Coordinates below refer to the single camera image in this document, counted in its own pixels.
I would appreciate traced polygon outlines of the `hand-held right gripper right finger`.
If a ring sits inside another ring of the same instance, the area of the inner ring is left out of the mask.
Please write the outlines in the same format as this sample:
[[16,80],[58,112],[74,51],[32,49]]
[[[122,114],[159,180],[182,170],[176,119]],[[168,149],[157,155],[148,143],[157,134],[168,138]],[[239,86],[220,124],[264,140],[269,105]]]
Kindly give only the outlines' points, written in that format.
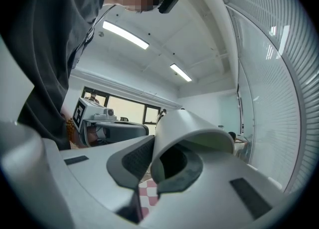
[[239,229],[282,199],[267,177],[234,155],[199,144],[173,147],[178,172],[158,182],[159,200],[142,220],[145,229]]

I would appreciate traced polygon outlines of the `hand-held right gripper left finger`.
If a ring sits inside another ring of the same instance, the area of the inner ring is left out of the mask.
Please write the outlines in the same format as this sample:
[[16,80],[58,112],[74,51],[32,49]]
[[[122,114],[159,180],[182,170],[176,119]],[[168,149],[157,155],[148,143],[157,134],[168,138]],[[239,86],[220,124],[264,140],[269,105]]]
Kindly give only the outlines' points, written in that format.
[[73,224],[139,224],[138,184],[152,159],[153,136],[59,151],[45,139],[51,175]]

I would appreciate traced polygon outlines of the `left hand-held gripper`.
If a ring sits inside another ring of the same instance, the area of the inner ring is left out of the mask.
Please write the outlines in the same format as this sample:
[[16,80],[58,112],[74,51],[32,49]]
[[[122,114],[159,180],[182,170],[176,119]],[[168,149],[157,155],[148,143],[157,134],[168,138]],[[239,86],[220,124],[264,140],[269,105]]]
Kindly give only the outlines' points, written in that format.
[[[147,126],[140,123],[117,120],[113,109],[84,98],[78,99],[72,121],[78,132],[81,132],[83,128],[94,126],[98,136],[98,145],[112,144],[149,135]],[[89,146],[86,130],[84,131],[82,142],[86,142]]]

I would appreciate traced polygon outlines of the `person's left hand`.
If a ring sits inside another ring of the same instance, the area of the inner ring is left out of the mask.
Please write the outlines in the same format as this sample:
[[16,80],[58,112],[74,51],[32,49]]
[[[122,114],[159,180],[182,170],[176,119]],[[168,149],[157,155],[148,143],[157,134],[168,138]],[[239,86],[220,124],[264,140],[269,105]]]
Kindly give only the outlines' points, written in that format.
[[[86,144],[86,142],[82,142],[82,137],[84,137],[84,131],[86,130],[87,134],[87,140],[89,143],[89,146]],[[98,136],[96,134],[96,128],[94,126],[89,126],[86,129],[82,129],[81,132],[78,132],[77,130],[73,133],[73,140],[74,144],[78,148],[87,148],[87,147],[93,147],[98,145]]]

